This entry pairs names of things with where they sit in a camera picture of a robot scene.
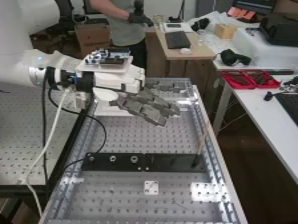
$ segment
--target cable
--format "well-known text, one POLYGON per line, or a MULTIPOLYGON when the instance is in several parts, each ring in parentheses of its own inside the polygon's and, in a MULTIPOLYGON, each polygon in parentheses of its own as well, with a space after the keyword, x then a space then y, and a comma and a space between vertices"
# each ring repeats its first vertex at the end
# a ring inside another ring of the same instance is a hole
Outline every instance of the cable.
POLYGON ((237 117, 231 122, 229 122, 223 128, 219 129, 219 131, 222 131, 230 124, 233 124, 235 121, 238 121, 243 116, 246 115, 246 113, 243 113, 239 117, 237 117))
POLYGON ((41 205, 40 205, 40 200, 38 200, 38 197, 37 197, 37 193, 36 193, 33 187, 29 184, 29 175, 30 175, 32 169, 34 168, 34 165, 40 161, 41 157, 44 156, 44 154, 45 154, 45 152, 46 152, 46 150, 49 148, 49 144, 52 142, 54 130, 56 130, 56 127, 57 127, 58 117, 60 117, 60 113, 61 113, 61 109, 62 109, 62 103, 64 103, 64 100, 66 98, 66 95, 68 95, 68 90, 64 91, 62 98, 61 98, 61 101, 60 101, 60 104, 58 104, 58 109, 57 109, 57 112, 56 112, 53 126, 52 126, 52 130, 50 130, 50 133, 49 133, 49 137, 48 137, 48 141, 46 141, 45 147, 44 147, 42 151, 41 151, 38 157, 36 158, 34 162, 32 163, 32 165, 29 167, 29 170, 28 170, 28 173, 26 173, 26 176, 25 176, 25 185, 26 185, 26 187, 29 188, 29 190, 30 190, 30 192, 33 194, 36 205, 37 205, 37 208, 38 208, 40 217, 42 215, 42 210, 41 210, 41 205))
POLYGON ((214 12, 215 10, 215 6, 217 6, 217 0, 213 0, 213 7, 211 7, 211 11, 214 12))
MULTIPOLYGON (((45 85, 48 81, 48 75, 45 74, 44 82, 42 82, 42 90, 41 90, 41 111, 42 111, 42 148, 45 147, 46 143, 46 112, 45 112, 45 85)), ((44 154, 44 182, 45 182, 45 197, 49 198, 49 177, 46 171, 46 153, 44 154)))
POLYGON ((72 163, 69 163, 69 164, 62 168, 62 172, 61 172, 61 173, 64 173, 65 170, 66 170, 72 165, 74 165, 76 163, 82 162, 82 161, 84 161, 84 158, 82 158, 82 159, 78 159, 78 160, 76 160, 76 161, 73 161, 72 163))
MULTIPOLYGON (((50 101, 50 103, 57 107, 57 104, 54 103, 54 101, 53 101, 53 99, 52 99, 52 88, 49 88, 49 91, 48 91, 48 98, 49 98, 49 101, 50 101)), ((77 113, 77 112, 74 112, 74 111, 70 111, 70 110, 68 110, 68 109, 65 109, 65 108, 62 108, 62 111, 65 111, 65 112, 68 112, 68 113, 70 113, 70 114, 80 114, 80 113, 77 113)), ((101 150, 102 150, 102 148, 105 147, 105 143, 106 143, 106 137, 108 137, 108 134, 106 134, 106 129, 105 129, 105 126, 104 126, 104 124, 101 123, 101 121, 98 120, 98 119, 96 119, 94 117, 92 117, 92 116, 89 116, 89 115, 86 115, 86 117, 88 118, 90 118, 92 120, 94 120, 98 124, 100 124, 100 126, 101 126, 101 128, 102 128, 102 130, 104 130, 104 142, 102 142, 102 144, 101 144, 101 147, 100 147, 100 149, 96 151, 96 153, 100 153, 101 152, 101 150)))

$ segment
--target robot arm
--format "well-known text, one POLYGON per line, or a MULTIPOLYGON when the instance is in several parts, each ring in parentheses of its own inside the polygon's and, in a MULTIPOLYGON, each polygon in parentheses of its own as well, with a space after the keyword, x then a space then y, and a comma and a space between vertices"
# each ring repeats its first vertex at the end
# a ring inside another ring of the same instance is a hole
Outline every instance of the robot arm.
MULTIPOLYGON (((58 63, 57 59, 48 62, 56 64, 56 67, 48 66, 46 69, 36 69, 36 72, 42 71, 40 73, 46 76, 53 89, 61 90, 72 86, 77 107, 85 108, 86 96, 94 93, 98 101, 97 115, 134 115, 157 126, 165 126, 166 118, 179 115, 179 109, 145 87, 145 70, 131 65, 133 58, 129 51, 123 51, 125 49, 97 50, 77 66, 76 59, 60 55, 58 63)), ((182 91, 178 86, 163 90, 182 91)))

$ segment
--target black glove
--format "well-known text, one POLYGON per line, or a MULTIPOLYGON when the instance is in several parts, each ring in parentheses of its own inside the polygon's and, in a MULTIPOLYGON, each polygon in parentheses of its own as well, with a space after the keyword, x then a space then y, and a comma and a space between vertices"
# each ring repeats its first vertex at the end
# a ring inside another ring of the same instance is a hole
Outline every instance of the black glove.
POLYGON ((129 14, 127 17, 129 23, 135 23, 135 24, 146 24, 149 27, 151 27, 154 24, 151 20, 142 14, 141 16, 137 16, 134 13, 129 14))

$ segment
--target black cable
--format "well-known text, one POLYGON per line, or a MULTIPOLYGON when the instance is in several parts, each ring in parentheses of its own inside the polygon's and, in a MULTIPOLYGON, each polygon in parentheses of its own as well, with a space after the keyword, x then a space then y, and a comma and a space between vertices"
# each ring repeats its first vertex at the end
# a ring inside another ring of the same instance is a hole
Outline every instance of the black cable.
MULTIPOLYGON (((41 90, 41 110, 42 110, 42 148, 45 147, 46 143, 46 111, 45 111, 45 85, 48 81, 48 76, 45 74, 44 82, 42 82, 42 90, 41 90)), ((49 177, 48 177, 48 170, 46 170, 46 152, 44 153, 44 161, 42 161, 42 168, 44 168, 44 182, 45 182, 45 197, 49 199, 49 177)))
MULTIPOLYGON (((48 98, 49 98, 50 103, 52 103, 56 107, 58 107, 58 105, 54 103, 54 101, 53 101, 53 99, 52 99, 52 90, 53 90, 53 89, 49 88, 49 91, 48 91, 48 98)), ((78 112, 76 112, 76 111, 70 111, 70 110, 68 110, 68 109, 65 109, 65 108, 62 108, 61 110, 65 111, 65 112, 68 112, 68 113, 70 113, 70 114, 77 114, 77 115, 80 114, 78 112)), ((104 148, 104 146, 105 146, 105 143, 106 143, 106 137, 108 137, 106 129, 105 129, 105 126, 104 126, 104 124, 101 123, 101 121, 100 121, 98 119, 96 119, 94 117, 92 117, 92 116, 89 116, 89 115, 86 115, 86 117, 90 118, 92 120, 94 120, 94 121, 100 124, 100 126, 101 126, 101 128, 102 128, 102 130, 104 130, 104 142, 102 142, 102 144, 101 144, 100 149, 96 151, 96 153, 100 153, 101 150, 102 150, 102 148, 104 148)))
POLYGON ((64 174, 64 172, 66 171, 66 169, 68 169, 72 165, 74 165, 76 163, 82 162, 82 161, 84 161, 84 158, 82 158, 82 159, 78 159, 78 160, 76 160, 76 161, 73 161, 72 163, 69 163, 69 164, 62 168, 61 174, 64 174))
POLYGON ((185 0, 182 0, 178 18, 183 21, 185 0))

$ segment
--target optical breadboard table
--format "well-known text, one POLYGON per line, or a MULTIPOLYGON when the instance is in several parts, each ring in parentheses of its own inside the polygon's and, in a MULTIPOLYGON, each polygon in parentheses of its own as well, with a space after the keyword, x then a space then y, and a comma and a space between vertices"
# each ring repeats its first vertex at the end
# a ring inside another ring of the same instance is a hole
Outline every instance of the optical breadboard table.
MULTIPOLYGON (((60 94, 53 91, 53 99, 57 103, 60 94)), ((73 109, 70 96, 64 107, 73 109)), ((52 128, 56 110, 57 108, 46 100, 46 136, 52 128)), ((0 190, 4 195, 5 192, 29 192, 24 185, 24 178, 26 170, 42 150, 41 118, 41 88, 0 84, 0 190)), ((76 120, 77 115, 61 112, 46 153, 49 178, 61 158, 76 120)), ((32 170, 29 183, 33 187, 45 185, 42 159, 32 170)))
MULTIPOLYGON (((171 117, 163 128, 138 117, 100 117, 108 132, 102 153, 197 153, 207 122, 197 88, 187 79, 154 80, 185 85, 181 94, 154 91, 177 103, 181 116, 171 117)), ((203 172, 82 171, 81 162, 69 167, 40 224, 247 223, 210 126, 207 130, 203 172), (143 190, 147 182, 154 183, 154 194, 143 190)), ((102 140, 101 127, 88 119, 69 163, 96 152, 102 140)))

